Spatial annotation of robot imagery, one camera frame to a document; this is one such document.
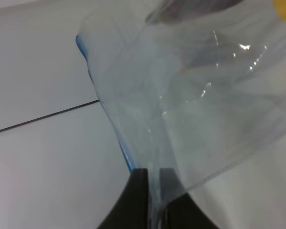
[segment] blue edge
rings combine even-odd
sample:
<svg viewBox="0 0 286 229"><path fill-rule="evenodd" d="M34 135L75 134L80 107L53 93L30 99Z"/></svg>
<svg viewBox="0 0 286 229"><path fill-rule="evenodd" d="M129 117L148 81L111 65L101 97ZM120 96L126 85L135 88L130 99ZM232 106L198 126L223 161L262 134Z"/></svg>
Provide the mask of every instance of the blue edge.
<svg viewBox="0 0 286 229"><path fill-rule="evenodd" d="M76 41L77 47L79 48L80 52L82 53L82 55L84 56L84 58L85 58L85 60L86 60L86 62L87 62L87 64L88 64L88 55L87 55L88 50L87 50L87 48L85 47L84 42L81 40L81 38L80 38L79 35L76 36L75 41ZM88 67L88 74L89 74L89 76L90 76L90 79L91 79L92 83L94 84L93 79L92 79L91 74L90 74L90 71L89 71L89 67ZM102 105L102 107L103 107L103 110L104 110L105 113L107 114L106 110L104 109L102 100L101 100L100 98L99 98L99 100L100 100L100 103L101 103L101 105ZM119 137L119 133L117 132L116 128L114 127L114 125L113 125L113 123L112 123L112 121L111 121L111 119L110 119L109 116L108 116L108 118L109 118L109 120L110 120L110 122L111 122L111 124L112 124L112 126L113 126L113 129L114 129L114 131L115 131L115 134L116 134L116 136L117 136L117 138L118 138L119 145L120 145L120 148L121 148L121 150L122 150L124 159L125 159L125 161L126 161L128 170L131 172L131 171L132 171L134 168L136 168L137 166L136 166L134 160L132 159L132 157L130 156L130 154L127 153L127 152L129 152L129 150L127 149L127 147L125 146L125 144L122 143L123 141L122 141L121 138Z"/></svg>

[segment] black object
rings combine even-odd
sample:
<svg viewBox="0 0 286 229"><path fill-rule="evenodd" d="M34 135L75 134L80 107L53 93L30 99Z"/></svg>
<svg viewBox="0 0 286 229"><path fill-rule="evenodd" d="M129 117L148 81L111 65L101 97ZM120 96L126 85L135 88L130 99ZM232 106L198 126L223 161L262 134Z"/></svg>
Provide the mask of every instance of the black object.
<svg viewBox="0 0 286 229"><path fill-rule="evenodd" d="M164 190L183 189L173 169L160 170L162 198ZM110 214L98 229L148 229L148 171L134 169ZM218 229L186 193L163 210L161 229Z"/></svg>

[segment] dark line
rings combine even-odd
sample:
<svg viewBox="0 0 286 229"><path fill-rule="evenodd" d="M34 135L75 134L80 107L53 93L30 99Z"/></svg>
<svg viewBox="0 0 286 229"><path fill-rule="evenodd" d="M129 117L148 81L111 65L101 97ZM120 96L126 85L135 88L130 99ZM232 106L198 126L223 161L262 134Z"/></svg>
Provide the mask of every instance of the dark line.
<svg viewBox="0 0 286 229"><path fill-rule="evenodd" d="M92 101L92 102L89 102L89 103L86 103L86 104L75 106L75 107L72 107L72 108L69 108L69 109L66 109L66 110L63 110L63 111L59 111L59 112L56 112L56 113L53 113L53 114L49 114L49 115L46 115L46 116L43 116L43 117L40 117L40 118L35 118L35 119L32 119L32 120L24 122L24 123L20 123L20 124L17 124L17 125L12 125L10 127L6 127L6 128L1 129L0 133L3 132L3 131L14 129L14 128L22 126L22 125L34 123L34 122L37 122L37 121L42 120L42 119L50 118L50 117L53 117L55 115L60 115L60 114L63 114L63 113L69 112L69 111L73 111L73 110L76 110L78 108L82 108L84 106L89 106L89 105L92 105L92 104L95 104L95 103L99 103L99 102L100 102L100 100L95 100L95 101Z"/></svg>

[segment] plastic bag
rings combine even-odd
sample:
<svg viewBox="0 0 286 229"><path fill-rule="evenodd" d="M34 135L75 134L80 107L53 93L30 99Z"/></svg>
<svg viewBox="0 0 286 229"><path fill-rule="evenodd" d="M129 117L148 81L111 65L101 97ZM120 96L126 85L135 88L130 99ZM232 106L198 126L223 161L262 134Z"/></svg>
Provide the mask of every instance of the plastic bag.
<svg viewBox="0 0 286 229"><path fill-rule="evenodd" d="M154 228L169 201L286 133L286 0L109 0L77 43L129 168L148 168ZM160 168L185 189L161 196Z"/></svg>

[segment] plastic wrap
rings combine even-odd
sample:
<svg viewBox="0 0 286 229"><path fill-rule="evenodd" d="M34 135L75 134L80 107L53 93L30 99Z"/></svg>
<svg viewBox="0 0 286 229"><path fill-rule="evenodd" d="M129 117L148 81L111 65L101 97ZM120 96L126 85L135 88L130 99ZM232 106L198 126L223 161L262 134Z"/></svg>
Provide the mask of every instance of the plastic wrap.
<svg viewBox="0 0 286 229"><path fill-rule="evenodd" d="M286 133L286 0L105 1L77 43L129 168L149 170L154 228ZM160 168L185 189L160 196Z"/></svg>

